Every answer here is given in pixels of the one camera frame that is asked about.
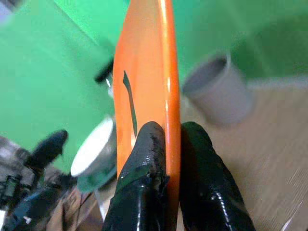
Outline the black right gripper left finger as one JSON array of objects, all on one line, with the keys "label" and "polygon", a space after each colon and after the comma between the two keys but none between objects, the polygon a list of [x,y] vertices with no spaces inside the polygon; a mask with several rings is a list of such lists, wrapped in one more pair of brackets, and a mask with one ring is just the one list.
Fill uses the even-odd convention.
[{"label": "black right gripper left finger", "polygon": [[118,177],[104,231],[163,231],[167,207],[165,133],[151,121],[140,129]]}]

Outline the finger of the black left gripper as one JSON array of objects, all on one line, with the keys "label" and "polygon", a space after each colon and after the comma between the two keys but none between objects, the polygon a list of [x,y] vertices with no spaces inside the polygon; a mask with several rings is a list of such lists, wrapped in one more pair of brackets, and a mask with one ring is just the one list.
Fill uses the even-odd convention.
[{"label": "finger of the black left gripper", "polygon": [[44,169],[52,163],[58,155],[63,153],[63,147],[68,139],[65,129],[50,134],[35,147],[31,155],[26,159],[25,166],[32,169]]}]

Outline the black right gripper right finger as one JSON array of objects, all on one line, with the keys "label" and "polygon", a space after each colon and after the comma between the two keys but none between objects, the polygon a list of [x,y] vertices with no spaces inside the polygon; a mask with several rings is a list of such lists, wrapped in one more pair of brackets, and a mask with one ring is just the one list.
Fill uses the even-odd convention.
[{"label": "black right gripper right finger", "polygon": [[181,125],[180,208],[187,231],[253,231],[240,190],[204,128]]}]

